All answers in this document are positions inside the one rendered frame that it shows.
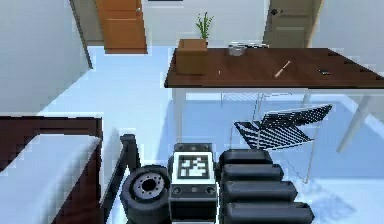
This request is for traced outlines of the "orange wooden door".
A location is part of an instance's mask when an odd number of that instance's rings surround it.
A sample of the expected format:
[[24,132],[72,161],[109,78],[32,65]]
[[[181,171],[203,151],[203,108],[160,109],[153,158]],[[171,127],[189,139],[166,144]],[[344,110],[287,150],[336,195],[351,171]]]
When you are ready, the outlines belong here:
[[106,54],[147,54],[141,0],[95,0]]

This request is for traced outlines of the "grey metal bowl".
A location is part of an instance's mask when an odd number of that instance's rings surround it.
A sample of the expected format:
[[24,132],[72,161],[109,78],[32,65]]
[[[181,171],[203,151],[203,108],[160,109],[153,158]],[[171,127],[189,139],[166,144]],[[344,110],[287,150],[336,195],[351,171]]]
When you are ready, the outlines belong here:
[[231,56],[241,56],[247,47],[242,44],[230,44],[228,46],[228,52]]

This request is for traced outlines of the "green house plant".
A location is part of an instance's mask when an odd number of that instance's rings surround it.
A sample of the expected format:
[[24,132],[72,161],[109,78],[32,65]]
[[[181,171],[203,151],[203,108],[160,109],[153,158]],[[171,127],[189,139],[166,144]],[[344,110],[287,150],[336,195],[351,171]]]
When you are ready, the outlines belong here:
[[208,39],[209,28],[212,21],[213,21],[213,16],[209,17],[207,12],[205,12],[204,15],[197,16],[196,26],[200,31],[200,37],[202,39]]

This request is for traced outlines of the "dark wood white bed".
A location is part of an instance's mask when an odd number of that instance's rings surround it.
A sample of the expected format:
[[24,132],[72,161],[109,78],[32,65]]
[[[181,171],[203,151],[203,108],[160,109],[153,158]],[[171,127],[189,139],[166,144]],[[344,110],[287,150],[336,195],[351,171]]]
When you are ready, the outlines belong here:
[[104,224],[102,120],[0,116],[0,224]]

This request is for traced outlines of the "tan wooden stick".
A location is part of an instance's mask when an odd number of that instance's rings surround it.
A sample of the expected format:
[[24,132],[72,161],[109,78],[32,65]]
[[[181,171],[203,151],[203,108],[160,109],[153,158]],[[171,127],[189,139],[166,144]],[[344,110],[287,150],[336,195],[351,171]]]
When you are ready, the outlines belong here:
[[290,65],[291,61],[287,61],[287,63],[274,75],[274,78],[278,78],[281,73]]

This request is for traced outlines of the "brown cardboard box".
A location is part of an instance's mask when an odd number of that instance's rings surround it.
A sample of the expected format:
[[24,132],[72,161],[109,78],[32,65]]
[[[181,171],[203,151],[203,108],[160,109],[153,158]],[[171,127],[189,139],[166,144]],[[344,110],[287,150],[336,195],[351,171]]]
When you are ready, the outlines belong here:
[[205,39],[181,39],[176,49],[176,71],[183,75],[206,74],[207,56]]

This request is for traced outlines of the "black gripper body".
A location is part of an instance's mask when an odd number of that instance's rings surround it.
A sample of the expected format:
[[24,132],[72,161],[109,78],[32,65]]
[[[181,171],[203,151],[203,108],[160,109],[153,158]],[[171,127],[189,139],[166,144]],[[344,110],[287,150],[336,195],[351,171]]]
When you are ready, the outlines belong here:
[[169,188],[166,167],[147,165],[134,170],[120,193],[129,224],[163,224],[168,220]]

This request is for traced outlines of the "grey-brown room door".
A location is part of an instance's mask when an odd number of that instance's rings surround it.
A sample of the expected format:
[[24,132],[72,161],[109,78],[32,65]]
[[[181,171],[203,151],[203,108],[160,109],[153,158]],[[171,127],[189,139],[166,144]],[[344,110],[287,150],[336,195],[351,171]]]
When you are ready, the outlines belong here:
[[[270,48],[307,48],[323,0],[270,0],[263,43]],[[272,9],[283,13],[271,15]]]

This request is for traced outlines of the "dark brown dining table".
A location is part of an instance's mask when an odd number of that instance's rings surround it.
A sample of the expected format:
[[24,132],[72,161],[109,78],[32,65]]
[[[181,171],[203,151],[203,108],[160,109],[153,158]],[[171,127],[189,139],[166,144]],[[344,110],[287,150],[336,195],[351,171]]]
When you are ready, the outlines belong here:
[[[378,112],[384,119],[384,77],[328,48],[251,48],[231,56],[226,48],[209,48],[207,73],[183,75],[176,71],[176,50],[172,55],[164,86],[172,90],[176,140],[183,139],[183,109],[186,95],[193,92],[292,92],[359,96],[357,110],[337,147],[343,152],[366,117]],[[290,65],[278,78],[274,75]],[[331,75],[322,75],[319,69]]]

